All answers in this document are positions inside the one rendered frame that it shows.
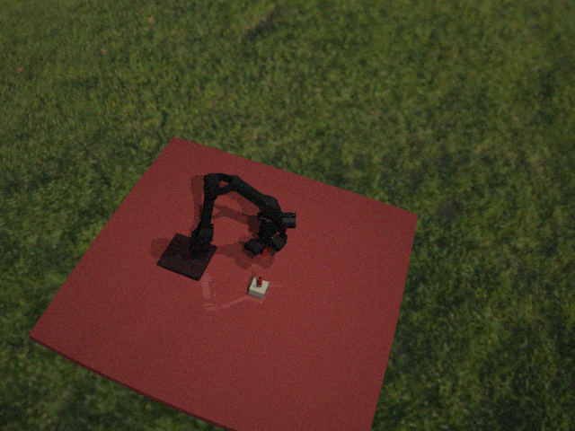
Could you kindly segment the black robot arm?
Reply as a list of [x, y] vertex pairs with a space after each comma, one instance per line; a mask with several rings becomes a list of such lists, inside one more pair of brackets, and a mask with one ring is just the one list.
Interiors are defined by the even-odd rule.
[[[219, 181], [226, 184], [220, 187]], [[204, 260], [208, 255], [208, 246], [213, 242], [214, 224], [211, 224], [214, 201], [218, 195], [225, 195], [235, 191], [256, 205], [260, 212], [257, 214], [261, 221], [261, 228], [272, 231], [278, 222], [279, 228], [296, 228], [296, 212], [281, 212], [281, 207], [276, 198], [263, 195], [257, 189], [241, 180], [238, 175], [226, 175], [223, 173], [210, 173], [204, 178], [204, 200], [201, 212], [201, 222], [198, 228], [191, 233], [190, 257]], [[279, 252], [287, 244], [288, 236], [274, 232], [265, 245]]]

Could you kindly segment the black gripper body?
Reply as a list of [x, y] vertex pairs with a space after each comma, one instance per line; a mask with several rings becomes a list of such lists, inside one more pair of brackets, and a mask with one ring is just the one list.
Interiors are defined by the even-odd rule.
[[256, 241], [254, 239], [250, 239], [245, 244], [245, 249], [251, 252], [253, 255], [257, 255], [262, 251], [262, 248], [265, 247], [267, 240], [273, 236], [274, 232], [278, 231], [279, 234], [283, 234], [286, 232], [287, 228], [279, 228], [278, 222], [276, 222], [276, 227], [272, 231], [265, 231], [261, 228], [261, 225], [258, 226], [260, 231], [257, 233], [260, 236]]

